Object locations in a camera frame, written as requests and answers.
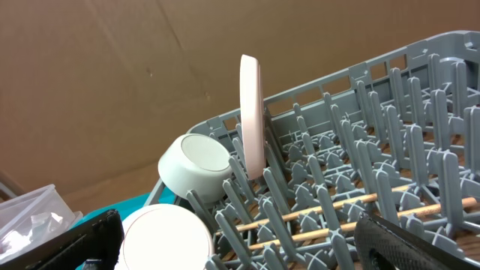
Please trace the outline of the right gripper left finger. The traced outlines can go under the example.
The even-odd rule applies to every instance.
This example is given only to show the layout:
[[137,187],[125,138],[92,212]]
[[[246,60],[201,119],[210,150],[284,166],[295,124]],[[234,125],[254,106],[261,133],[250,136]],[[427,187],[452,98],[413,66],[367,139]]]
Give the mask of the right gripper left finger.
[[114,269],[124,240],[119,212],[109,209],[1,264],[1,270]]

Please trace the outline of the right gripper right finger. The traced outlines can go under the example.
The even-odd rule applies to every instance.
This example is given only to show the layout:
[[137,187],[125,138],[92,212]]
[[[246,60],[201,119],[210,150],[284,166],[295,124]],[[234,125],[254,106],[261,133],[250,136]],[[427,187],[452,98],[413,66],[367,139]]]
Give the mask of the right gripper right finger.
[[360,214],[355,225],[354,242],[363,269],[479,270],[478,266],[366,212]]

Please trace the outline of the white napkin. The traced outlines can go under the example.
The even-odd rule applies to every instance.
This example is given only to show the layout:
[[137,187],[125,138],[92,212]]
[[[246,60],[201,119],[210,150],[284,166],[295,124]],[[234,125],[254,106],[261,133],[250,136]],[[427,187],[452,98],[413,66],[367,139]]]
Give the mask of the white napkin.
[[65,219],[54,212],[32,215],[30,221],[30,225],[11,230],[1,240],[2,262],[17,256],[27,248],[43,244],[58,235],[65,225]]

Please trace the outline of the small white pink plate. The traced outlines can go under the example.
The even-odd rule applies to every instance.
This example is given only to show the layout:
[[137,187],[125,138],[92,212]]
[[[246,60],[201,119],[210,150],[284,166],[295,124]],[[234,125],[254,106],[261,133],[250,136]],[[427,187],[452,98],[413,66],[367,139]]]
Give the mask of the small white pink plate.
[[212,235],[191,211],[178,205],[140,208],[123,221],[120,270],[200,270],[214,253]]

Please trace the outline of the grey bowl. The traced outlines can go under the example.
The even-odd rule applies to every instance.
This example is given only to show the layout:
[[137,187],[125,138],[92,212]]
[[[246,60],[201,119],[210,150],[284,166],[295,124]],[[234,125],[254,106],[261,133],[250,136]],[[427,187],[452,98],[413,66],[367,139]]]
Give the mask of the grey bowl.
[[198,133],[179,136],[158,161],[163,183],[185,199],[194,190],[205,203],[216,203],[226,192],[223,181],[233,173],[230,153],[216,139]]

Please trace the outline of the large white pink plate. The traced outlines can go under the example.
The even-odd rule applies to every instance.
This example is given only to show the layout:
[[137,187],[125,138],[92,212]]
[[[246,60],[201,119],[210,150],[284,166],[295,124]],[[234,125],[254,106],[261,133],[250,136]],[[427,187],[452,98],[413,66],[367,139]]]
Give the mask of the large white pink plate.
[[263,88],[260,64],[253,56],[241,56],[239,93],[244,165],[248,178],[253,180],[263,174],[266,166]]

